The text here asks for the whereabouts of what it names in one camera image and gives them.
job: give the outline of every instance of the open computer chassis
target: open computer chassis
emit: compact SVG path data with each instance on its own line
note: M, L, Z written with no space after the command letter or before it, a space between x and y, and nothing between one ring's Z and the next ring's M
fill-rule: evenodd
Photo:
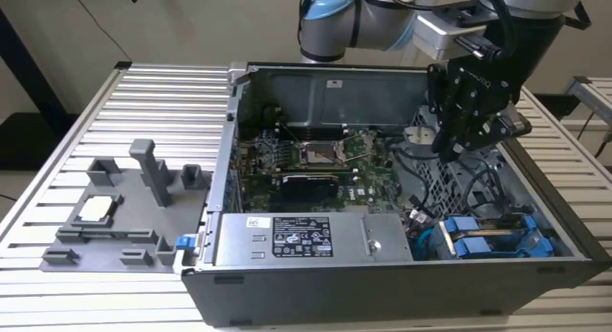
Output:
M429 153L424 70L242 69L181 276L208 324L508 315L610 266L514 140Z

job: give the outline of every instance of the metal slotted table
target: metal slotted table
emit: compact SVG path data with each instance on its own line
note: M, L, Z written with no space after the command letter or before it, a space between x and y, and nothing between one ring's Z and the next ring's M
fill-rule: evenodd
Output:
M52 273L37 268L89 182L84 171L94 156L113 156L121 168L136 168L129 144L134 138L152 138L154 155L165 159L169 168L197 163L212 171L225 120L226 71L222 67L160 65L132 65L113 71L0 224L0 327L61 332L80 332L81 328L89 332L130 332L134 328L214 331L201 322L177 275ZM533 125L533 132L518 141L612 254L612 176L526 90L517 107ZM274 329L457 330L610 331L612 271L574 289L548 292L509 317Z

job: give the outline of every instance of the power supply label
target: power supply label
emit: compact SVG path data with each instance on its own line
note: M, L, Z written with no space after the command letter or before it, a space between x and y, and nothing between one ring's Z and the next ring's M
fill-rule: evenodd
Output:
M329 217L274 217L274 257L332 257Z

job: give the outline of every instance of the cable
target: cable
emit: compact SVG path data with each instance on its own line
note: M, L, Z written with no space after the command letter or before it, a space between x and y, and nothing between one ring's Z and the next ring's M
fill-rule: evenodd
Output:
M16 198L12 198L10 196L6 196L5 194L0 194L0 197L4 199L8 199L9 201L17 201Z
M128 58L128 60L132 62L132 57L126 54L125 50L122 49L122 47L118 45L118 43L116 42L114 38L112 38L112 36L108 34L106 30L101 27L100 23L97 22L97 19L96 17L93 16L92 12L89 11L89 9L86 8L85 4L82 3L81 0L77 0L77 2L80 3L82 9L85 9L85 12L88 13L88 15L90 16L93 22L96 23L96 26L97 28L100 29L100 31L106 35L108 39L110 39L110 41L114 43L116 47L118 48L118 50L124 53L125 57Z
M508 5L504 0L488 0L496 11L498 22L504 31L504 47L501 52L496 55L497 60L502 60L510 57L516 51L517 41L516 41L516 30L512 23L512 16L509 14Z
M582 128L580 129L580 133L577 134L577 138L576 138L577 140L580 140L580 137L582 137L582 133L586 130L586 126L589 125L590 119L593 119L593 116L594 116L594 112L590 113L589 117L586 118L586 122L584 122Z
M302 31L302 19L306 16L309 6L312 4L313 0L298 0L298 19L297 19L297 44L301 46L302 45L302 40L300 33Z
M405 2L405 1L401 1L401 0L393 0L393 2L396 4L400 4L405 8L414 10L414 11L430 11L433 9L433 7L434 7L434 6L422 6L420 4L414 4L413 2Z
M409 154L404 149L396 148L394 149L402 157L409 158L410 160L418 160L418 161L429 161L429 160L436 160L440 158L440 156L417 156Z
M476 211L474 207L472 207L468 203L468 196L469 196L469 193L472 192L472 189L473 189L473 186L476 184L476 182L478 181L478 179L485 175L488 174L489 176L493 177L493 180L496 181L496 186L500 190L500 193L501 193L501 182L498 181L498 176L496 176L496 171L486 168L486 169L482 169L472 178L472 180L469 181L468 183L468 186L465 187L465 194L462 195L462 204L468 207L468 211L472 213L472 215L474 216L476 219L484 219L482 216L480 215L480 213Z
M608 145L608 142L601 142L601 145L600 145L600 148L597 149L597 152L594 153L594 158L598 158L601 153L604 152L605 150L605 146Z
M422 176L416 171L413 171L408 167L408 165L404 163L404 161L401 160L400 154L397 153L397 149L393 149L393 157L400 167L421 182L424 186L424 196L422 196L421 204L418 204L418 207L414 207L416 210L421 210L422 206L426 204L428 199L429 199L429 191L430 191L429 183L426 180L424 180Z
M258 143L268 147L269 154L272 155L272 163L268 165L268 168L269 168L269 167L274 166L274 163L276 163L274 148L264 141L260 141Z
M274 154L274 148L264 141L240 141L240 143L244 144L262 144L265 147L269 149L269 154L272 155L272 163L268 165L268 168L272 167L276 163L276 154Z

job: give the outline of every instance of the motherboard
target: motherboard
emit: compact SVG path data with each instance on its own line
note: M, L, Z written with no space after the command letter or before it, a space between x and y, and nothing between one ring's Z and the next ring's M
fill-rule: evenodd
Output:
M409 209L380 131L344 128L340 135L304 140L317 135L304 137L285 128L240 143L242 212L384 214Z

